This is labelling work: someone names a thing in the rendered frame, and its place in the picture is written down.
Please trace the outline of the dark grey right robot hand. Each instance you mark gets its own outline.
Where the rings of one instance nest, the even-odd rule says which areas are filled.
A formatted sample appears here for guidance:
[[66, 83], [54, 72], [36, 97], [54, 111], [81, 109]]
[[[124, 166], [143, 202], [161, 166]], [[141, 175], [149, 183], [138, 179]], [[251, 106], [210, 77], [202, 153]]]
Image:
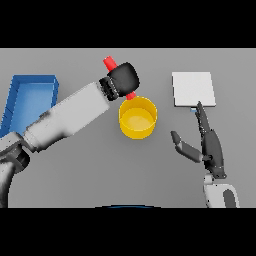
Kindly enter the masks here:
[[204, 167], [215, 179], [227, 177], [224, 170], [224, 157], [219, 137], [209, 125], [206, 112], [201, 102], [197, 103], [195, 116], [201, 136], [201, 150], [183, 141], [176, 131], [171, 131], [175, 150], [195, 163], [204, 163]]

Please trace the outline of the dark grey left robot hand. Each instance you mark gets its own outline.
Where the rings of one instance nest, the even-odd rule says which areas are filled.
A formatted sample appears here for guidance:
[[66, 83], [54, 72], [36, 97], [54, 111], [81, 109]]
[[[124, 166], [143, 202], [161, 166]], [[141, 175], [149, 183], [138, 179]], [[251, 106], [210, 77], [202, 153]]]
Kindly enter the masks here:
[[139, 87], [139, 77], [129, 63], [118, 65], [106, 77], [99, 80], [101, 90], [109, 101], [133, 93]]

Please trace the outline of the yellow bowl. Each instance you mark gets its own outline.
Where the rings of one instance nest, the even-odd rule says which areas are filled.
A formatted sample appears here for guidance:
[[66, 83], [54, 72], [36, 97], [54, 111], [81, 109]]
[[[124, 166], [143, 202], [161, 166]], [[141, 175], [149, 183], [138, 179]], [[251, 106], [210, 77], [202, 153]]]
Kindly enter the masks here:
[[118, 121], [121, 131], [133, 140], [150, 136], [158, 119], [158, 110], [148, 98], [136, 96], [125, 100], [119, 107]]

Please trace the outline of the pale square measuring scale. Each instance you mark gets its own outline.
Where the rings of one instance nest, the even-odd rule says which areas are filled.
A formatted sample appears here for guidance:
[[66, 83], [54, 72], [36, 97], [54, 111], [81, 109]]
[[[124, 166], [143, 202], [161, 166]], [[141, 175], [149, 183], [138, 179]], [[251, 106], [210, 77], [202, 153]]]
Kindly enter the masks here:
[[172, 86], [175, 107], [216, 106], [210, 72], [173, 72]]

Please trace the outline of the blue tray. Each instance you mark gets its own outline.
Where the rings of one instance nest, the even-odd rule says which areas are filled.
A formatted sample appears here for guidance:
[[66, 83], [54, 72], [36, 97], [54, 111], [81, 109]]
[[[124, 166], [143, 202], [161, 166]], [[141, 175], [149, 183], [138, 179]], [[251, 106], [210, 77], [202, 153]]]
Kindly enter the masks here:
[[9, 132], [22, 134], [56, 104], [58, 88], [55, 75], [13, 75], [0, 124], [0, 138]]

